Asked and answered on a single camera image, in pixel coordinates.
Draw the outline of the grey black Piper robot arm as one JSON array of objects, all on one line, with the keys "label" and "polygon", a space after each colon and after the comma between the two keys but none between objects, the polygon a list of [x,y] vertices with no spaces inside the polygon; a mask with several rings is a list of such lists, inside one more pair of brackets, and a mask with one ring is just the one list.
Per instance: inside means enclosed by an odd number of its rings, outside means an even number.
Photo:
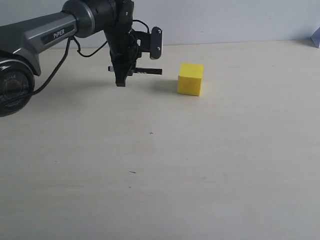
[{"label": "grey black Piper robot arm", "polygon": [[39,54],[62,41],[76,41],[104,32],[109,46],[115,82],[123,87],[135,72],[137,59],[149,53],[161,56],[152,44],[158,28],[147,32],[132,27],[134,2],[131,0],[69,0],[58,13],[45,15],[0,28],[0,115],[12,115],[26,106],[41,74]]}]

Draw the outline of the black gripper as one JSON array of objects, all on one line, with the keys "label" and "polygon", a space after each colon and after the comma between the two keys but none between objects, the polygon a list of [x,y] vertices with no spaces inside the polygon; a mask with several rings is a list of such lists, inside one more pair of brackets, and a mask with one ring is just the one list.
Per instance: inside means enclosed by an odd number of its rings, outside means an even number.
[{"label": "black gripper", "polygon": [[142,57],[142,53],[151,51],[150,27],[145,22],[141,24],[146,27],[146,31],[137,31],[128,25],[107,28],[107,42],[117,87],[126,86],[132,66]]}]

